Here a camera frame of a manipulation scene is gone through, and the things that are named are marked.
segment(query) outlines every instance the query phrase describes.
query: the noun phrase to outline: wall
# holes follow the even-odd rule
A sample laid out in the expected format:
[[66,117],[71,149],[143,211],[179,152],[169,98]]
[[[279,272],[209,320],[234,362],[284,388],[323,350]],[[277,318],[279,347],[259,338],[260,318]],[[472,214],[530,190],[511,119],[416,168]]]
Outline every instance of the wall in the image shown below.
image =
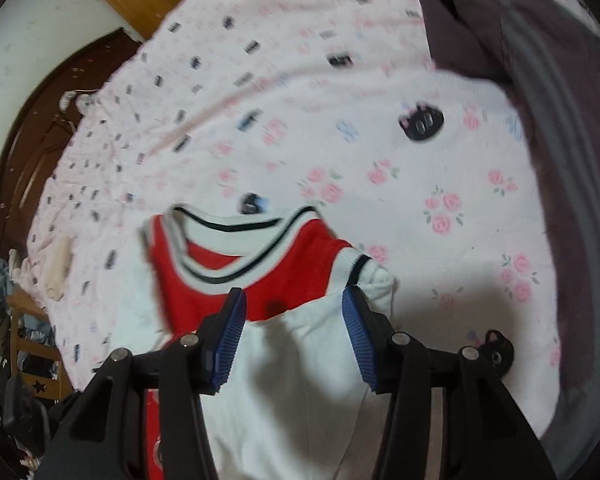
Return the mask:
[[0,152],[20,107],[61,61],[128,24],[103,0],[7,0],[0,10]]

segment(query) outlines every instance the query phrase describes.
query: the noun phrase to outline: black star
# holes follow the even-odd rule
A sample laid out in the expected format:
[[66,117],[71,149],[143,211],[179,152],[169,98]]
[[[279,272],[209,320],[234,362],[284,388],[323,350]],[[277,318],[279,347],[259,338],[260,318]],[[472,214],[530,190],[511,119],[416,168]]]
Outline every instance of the black star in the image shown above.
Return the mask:
[[45,390],[46,386],[42,383],[39,383],[38,381],[36,381],[36,384],[34,384],[33,387],[36,389],[37,394],[39,394],[41,392],[46,392],[46,390]]

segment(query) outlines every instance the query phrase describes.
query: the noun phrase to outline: black cat face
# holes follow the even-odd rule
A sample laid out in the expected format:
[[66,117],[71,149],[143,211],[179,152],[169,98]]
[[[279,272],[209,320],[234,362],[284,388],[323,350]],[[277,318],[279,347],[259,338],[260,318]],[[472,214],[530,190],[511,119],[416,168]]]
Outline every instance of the black cat face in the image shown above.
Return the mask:
[[484,335],[484,343],[478,347],[478,352],[487,359],[499,378],[503,378],[513,364],[513,344],[497,330],[487,331]]

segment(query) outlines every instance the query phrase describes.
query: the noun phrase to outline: wooden headboard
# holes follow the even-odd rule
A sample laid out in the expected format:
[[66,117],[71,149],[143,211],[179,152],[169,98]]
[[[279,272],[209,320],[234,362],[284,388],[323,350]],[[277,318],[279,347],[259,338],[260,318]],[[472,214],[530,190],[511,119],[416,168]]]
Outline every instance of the wooden headboard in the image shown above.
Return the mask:
[[40,83],[16,118],[0,156],[0,258],[9,249],[27,253],[27,235],[40,194],[73,135],[81,115],[75,104],[61,114],[71,90],[101,88],[138,44],[119,29],[79,50]]

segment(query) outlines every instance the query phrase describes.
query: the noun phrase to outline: white bed sheet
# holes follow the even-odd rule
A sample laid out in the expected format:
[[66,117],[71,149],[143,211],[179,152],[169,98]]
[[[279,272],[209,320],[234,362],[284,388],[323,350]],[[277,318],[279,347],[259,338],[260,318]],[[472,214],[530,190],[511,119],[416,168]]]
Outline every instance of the white bed sheet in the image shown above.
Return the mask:
[[[595,28],[576,0],[558,1]],[[256,192],[276,208],[317,205],[386,266],[394,326],[428,346],[503,332],[516,348],[505,383],[544,431],[558,395],[555,276],[520,118],[491,82],[435,70],[420,16],[418,0],[184,0],[114,74],[46,183],[20,279],[76,387],[114,348],[168,337],[141,223],[178,202],[230,216]],[[332,67],[343,52],[353,67]],[[397,118],[420,101],[445,124],[414,144]],[[55,302],[42,275],[62,236],[74,260]]]

